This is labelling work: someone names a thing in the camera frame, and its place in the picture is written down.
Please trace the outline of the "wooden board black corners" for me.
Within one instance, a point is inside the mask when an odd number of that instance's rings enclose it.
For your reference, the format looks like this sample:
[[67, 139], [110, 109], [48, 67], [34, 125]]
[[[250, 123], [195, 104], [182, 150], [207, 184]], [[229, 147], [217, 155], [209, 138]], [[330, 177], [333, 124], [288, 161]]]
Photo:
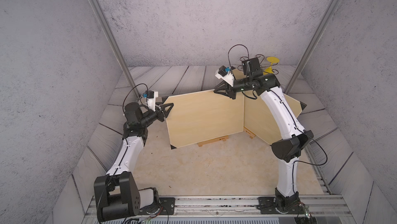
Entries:
[[173, 104], [166, 118], [170, 145], [175, 148], [192, 145], [243, 131], [244, 96], [235, 99], [206, 90], [170, 96]]
[[[233, 73], [236, 79], [245, 78], [243, 72], [238, 69], [234, 69]], [[284, 94], [284, 98], [296, 117], [306, 107], [304, 103], [288, 95]], [[269, 145], [282, 139], [276, 120], [269, 107], [260, 97], [257, 100], [253, 100], [244, 96], [244, 108], [244, 127], [247, 130]]]

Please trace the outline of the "small wooden easel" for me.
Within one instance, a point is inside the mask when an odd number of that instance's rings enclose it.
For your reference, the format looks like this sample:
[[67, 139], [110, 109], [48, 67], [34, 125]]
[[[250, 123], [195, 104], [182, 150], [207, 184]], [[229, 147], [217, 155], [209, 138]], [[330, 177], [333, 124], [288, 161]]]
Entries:
[[256, 135], [251, 132], [249, 129], [247, 129], [246, 127], [244, 127], [244, 132], [249, 136], [250, 139], [253, 139], [256, 137]]

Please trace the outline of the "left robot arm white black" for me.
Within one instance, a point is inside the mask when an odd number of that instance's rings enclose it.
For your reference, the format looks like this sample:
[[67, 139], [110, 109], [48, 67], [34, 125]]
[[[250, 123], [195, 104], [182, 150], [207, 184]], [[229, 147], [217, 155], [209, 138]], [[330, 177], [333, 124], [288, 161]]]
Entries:
[[132, 172], [146, 144], [148, 127], [157, 120], [164, 122], [174, 105], [153, 104], [143, 112], [144, 107], [138, 102], [123, 107], [126, 122], [119, 154], [106, 175], [94, 182], [97, 220], [101, 224], [143, 214], [154, 218], [164, 212], [157, 189], [139, 190]]

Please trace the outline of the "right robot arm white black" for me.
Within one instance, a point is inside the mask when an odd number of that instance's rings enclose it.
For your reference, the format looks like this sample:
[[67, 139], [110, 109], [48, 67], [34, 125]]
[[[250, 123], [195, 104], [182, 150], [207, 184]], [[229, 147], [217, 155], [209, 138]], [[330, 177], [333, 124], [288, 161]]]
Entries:
[[275, 208], [281, 214], [287, 214], [301, 204], [296, 190], [297, 171], [302, 150], [311, 139], [313, 132], [305, 130], [293, 115], [287, 103], [281, 85], [272, 73], [264, 74], [258, 58], [242, 61], [245, 78], [237, 79], [233, 67], [221, 66], [215, 76], [221, 79], [214, 93], [236, 99], [237, 93], [252, 91], [252, 100], [261, 99], [268, 106], [281, 133], [281, 140], [273, 143], [271, 149], [279, 160], [279, 179], [275, 189]]

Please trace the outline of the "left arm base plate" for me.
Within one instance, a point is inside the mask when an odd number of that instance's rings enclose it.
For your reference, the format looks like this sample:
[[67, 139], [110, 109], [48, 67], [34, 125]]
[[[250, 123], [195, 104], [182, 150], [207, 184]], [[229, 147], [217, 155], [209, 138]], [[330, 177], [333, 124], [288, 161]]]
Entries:
[[175, 201], [173, 197], [160, 197], [148, 206], [140, 209], [140, 215], [158, 216], [158, 215], [173, 215], [175, 210]]

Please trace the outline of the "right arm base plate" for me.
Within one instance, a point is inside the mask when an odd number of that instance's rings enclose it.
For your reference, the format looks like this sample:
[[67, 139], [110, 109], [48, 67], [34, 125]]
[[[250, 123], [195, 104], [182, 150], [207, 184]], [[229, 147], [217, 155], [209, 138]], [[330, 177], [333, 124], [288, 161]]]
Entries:
[[303, 206], [299, 204], [294, 204], [289, 210], [276, 210], [275, 197], [258, 197], [257, 200], [258, 205], [256, 205], [256, 209], [259, 210], [261, 214], [303, 215], [305, 213]]

